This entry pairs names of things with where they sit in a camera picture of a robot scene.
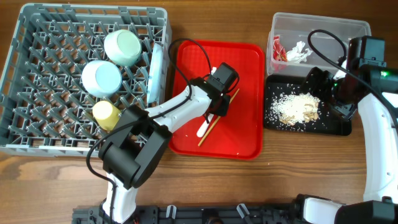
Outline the wooden chopstick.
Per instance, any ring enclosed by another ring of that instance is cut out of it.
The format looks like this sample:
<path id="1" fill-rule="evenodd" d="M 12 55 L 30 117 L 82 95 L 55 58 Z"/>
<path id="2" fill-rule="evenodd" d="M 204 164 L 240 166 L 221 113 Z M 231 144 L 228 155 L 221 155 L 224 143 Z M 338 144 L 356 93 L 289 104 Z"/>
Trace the wooden chopstick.
<path id="1" fill-rule="evenodd" d="M 234 100 L 234 98 L 236 97 L 236 95 L 239 93 L 240 89 L 238 88 L 236 90 L 236 92 L 234 93 L 234 95 L 231 97 L 230 103 Z M 217 125 L 218 121 L 220 120 L 220 116 L 216 118 L 216 120 L 214 121 L 214 123 L 206 130 L 206 133 L 203 135 L 203 137 L 201 138 L 200 142 L 198 143 L 198 147 L 200 147 L 203 142 L 206 140 L 206 138 L 208 137 L 208 135 L 211 133 L 211 131 L 214 129 L 214 127 Z"/>

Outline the rice and peanut shells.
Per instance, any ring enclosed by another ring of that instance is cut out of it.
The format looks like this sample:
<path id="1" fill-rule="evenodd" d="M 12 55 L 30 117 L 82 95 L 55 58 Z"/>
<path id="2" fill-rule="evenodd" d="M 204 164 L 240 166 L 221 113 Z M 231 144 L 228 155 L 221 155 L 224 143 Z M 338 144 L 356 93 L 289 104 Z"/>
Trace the rice and peanut shells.
<path id="1" fill-rule="evenodd" d="M 282 124 L 294 126 L 316 121 L 320 115 L 320 99 L 309 93 L 279 93 L 270 107 L 271 118 Z"/>

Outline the white plastic fork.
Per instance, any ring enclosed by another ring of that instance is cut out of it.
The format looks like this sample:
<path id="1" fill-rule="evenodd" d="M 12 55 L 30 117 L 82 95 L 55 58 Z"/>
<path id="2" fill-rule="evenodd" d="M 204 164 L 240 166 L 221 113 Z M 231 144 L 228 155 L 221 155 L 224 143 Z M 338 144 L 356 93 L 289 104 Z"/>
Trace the white plastic fork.
<path id="1" fill-rule="evenodd" d="M 205 133 L 206 130 L 208 129 L 211 120 L 213 119 L 214 115 L 213 114 L 209 114 L 207 119 L 202 123 L 202 125 L 199 127 L 198 131 L 197 131 L 197 137 L 202 138 Z"/>

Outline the white napkin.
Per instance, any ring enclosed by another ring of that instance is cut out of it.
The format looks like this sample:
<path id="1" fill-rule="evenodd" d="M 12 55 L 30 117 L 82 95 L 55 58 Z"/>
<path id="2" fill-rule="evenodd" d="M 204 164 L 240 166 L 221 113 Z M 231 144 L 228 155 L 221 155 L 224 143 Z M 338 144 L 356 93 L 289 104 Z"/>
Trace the white napkin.
<path id="1" fill-rule="evenodd" d="M 287 61 L 291 63 L 306 62 L 307 57 L 313 53 L 310 48 L 305 49 L 306 43 L 303 41 L 297 42 L 296 46 L 286 53 Z"/>

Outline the red snack wrapper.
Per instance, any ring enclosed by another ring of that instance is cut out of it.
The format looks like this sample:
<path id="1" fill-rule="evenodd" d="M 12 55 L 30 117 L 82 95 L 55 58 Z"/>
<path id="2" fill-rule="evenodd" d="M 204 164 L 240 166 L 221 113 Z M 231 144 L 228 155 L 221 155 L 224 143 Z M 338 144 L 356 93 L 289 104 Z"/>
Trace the red snack wrapper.
<path id="1" fill-rule="evenodd" d="M 272 52 L 273 59 L 276 61 L 286 62 L 287 54 L 286 54 L 284 47 L 282 46 L 282 44 L 280 42 L 279 35 L 274 36 L 272 46 L 273 46 L 273 52 Z"/>

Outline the light blue plate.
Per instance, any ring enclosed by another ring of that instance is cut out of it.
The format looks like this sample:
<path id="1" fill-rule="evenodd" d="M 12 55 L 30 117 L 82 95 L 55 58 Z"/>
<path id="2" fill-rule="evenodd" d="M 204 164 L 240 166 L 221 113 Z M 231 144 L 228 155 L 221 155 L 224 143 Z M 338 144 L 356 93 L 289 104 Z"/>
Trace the light blue plate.
<path id="1" fill-rule="evenodd" d="M 147 103 L 153 103 L 159 96 L 164 53 L 159 44 L 154 44 L 147 82 Z"/>

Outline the mint green saucer bowl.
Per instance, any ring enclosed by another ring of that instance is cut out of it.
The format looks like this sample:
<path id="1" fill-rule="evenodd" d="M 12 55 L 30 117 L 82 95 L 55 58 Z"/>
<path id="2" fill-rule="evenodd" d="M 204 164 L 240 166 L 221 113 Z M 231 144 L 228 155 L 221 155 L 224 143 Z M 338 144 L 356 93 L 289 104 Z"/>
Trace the mint green saucer bowl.
<path id="1" fill-rule="evenodd" d="M 110 97 L 120 89 L 122 75 L 115 64 L 104 60 L 94 60 L 84 67 L 81 80 L 89 94 L 102 98 Z"/>

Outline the yellow plastic cup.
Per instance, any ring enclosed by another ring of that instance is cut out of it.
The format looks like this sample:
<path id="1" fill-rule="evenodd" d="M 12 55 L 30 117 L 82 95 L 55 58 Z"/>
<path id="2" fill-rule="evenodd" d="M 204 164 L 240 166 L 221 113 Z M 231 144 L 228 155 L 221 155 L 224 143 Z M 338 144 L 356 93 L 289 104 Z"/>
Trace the yellow plastic cup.
<path id="1" fill-rule="evenodd" d="M 112 103 L 103 100 L 94 105 L 92 113 L 102 129 L 112 131 L 119 121 L 121 111 Z"/>

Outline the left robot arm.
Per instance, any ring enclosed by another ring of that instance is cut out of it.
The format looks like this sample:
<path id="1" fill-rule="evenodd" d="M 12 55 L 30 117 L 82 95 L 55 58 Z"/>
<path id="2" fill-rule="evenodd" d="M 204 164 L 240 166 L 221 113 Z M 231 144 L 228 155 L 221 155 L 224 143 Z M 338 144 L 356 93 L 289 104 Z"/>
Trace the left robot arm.
<path id="1" fill-rule="evenodd" d="M 229 93 L 239 75 L 227 63 L 213 73 L 192 78 L 185 89 L 159 106 L 133 105 L 120 117 L 99 149 L 109 182 L 101 215 L 106 223 L 125 223 L 136 209 L 138 188 L 152 175 L 174 132 L 209 114 L 226 116 Z"/>

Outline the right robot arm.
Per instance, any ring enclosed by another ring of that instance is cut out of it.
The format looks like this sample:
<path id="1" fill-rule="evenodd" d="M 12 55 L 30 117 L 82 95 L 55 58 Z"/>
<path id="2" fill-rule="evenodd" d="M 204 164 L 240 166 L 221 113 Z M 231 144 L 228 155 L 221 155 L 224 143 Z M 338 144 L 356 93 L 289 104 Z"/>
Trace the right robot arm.
<path id="1" fill-rule="evenodd" d="M 325 102 L 343 120 L 358 112 L 366 146 L 363 201 L 344 205 L 299 195 L 292 220 L 304 223 L 397 223 L 397 70 L 384 60 L 385 41 L 353 38 L 338 62 L 316 54 L 342 73 L 312 68 L 300 89 Z"/>

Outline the grey dishwasher rack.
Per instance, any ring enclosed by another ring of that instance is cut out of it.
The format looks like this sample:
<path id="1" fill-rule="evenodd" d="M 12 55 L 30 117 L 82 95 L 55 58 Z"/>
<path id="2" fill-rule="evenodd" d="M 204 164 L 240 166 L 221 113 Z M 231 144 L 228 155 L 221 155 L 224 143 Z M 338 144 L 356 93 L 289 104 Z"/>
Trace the grey dishwasher rack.
<path id="1" fill-rule="evenodd" d="M 105 131 L 92 108 L 98 98 L 83 87 L 88 62 L 107 60 L 105 38 L 117 30 L 137 35 L 138 61 L 120 67 L 122 84 L 108 98 L 125 110 L 164 101 L 169 58 L 161 62 L 160 88 L 150 95 L 154 49 L 172 39 L 161 7 L 29 3 L 21 8 L 1 75 L 1 151 L 35 157 L 84 157 Z"/>

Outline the black tray bin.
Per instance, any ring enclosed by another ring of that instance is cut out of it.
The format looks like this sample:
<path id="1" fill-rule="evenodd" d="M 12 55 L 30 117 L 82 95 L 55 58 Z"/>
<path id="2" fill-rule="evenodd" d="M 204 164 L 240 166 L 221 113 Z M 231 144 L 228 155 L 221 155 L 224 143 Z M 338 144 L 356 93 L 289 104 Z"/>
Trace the black tray bin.
<path id="1" fill-rule="evenodd" d="M 306 124 L 296 124 L 289 126 L 280 121 L 271 118 L 270 107 L 273 98 L 279 93 L 302 93 L 300 86 L 305 80 L 304 77 L 295 77 L 290 75 L 269 75 L 266 78 L 266 87 L 264 89 L 264 127 L 269 129 L 279 129 L 285 131 L 322 133 L 347 136 L 351 134 L 351 121 L 343 121 L 330 113 L 320 100 L 318 112 L 320 117 L 316 121 Z"/>

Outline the red plastic tray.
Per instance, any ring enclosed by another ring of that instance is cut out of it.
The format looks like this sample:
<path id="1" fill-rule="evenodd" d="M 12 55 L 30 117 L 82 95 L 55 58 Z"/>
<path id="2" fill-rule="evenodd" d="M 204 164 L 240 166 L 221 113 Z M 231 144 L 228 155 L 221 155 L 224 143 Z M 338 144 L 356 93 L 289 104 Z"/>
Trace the red plastic tray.
<path id="1" fill-rule="evenodd" d="M 178 48 L 177 65 L 188 79 L 202 77 L 209 67 L 227 63 L 239 74 L 240 81 L 231 92 L 240 91 L 230 104 L 228 114 L 198 147 L 197 131 L 204 117 L 191 120 L 174 132 L 169 147 L 177 154 L 225 159 L 250 160 L 262 150 L 265 55 L 254 44 L 200 40 L 183 42 Z"/>

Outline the clear plastic bin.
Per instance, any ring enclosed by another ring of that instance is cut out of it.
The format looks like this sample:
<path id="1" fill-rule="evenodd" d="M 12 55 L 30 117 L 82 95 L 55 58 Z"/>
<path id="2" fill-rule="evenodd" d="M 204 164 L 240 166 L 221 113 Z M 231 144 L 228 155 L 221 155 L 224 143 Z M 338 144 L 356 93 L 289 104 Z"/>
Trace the clear plastic bin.
<path id="1" fill-rule="evenodd" d="M 370 25 L 366 21 L 277 12 L 274 14 L 268 36 L 267 74 L 306 77 L 313 67 L 336 73 L 338 70 L 335 67 L 332 67 L 315 53 L 309 55 L 305 62 L 300 63 L 277 61 L 273 58 L 274 37 L 279 37 L 281 46 L 287 52 L 292 50 L 300 41 L 305 43 L 304 48 L 307 49 L 307 37 L 311 31 L 317 29 L 327 30 L 335 34 L 345 46 L 348 46 L 349 41 L 355 37 L 372 34 Z"/>

